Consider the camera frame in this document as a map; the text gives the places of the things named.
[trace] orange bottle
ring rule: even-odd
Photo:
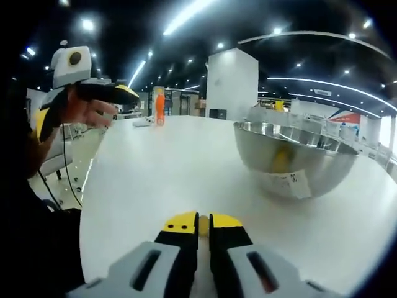
[[[156,100],[156,123],[157,125],[164,125],[164,105],[166,97],[163,94],[157,95]]]

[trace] sticker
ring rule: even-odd
[[[281,196],[293,196],[297,199],[311,197],[309,182],[304,170],[283,174],[261,173],[261,176],[264,187]]]

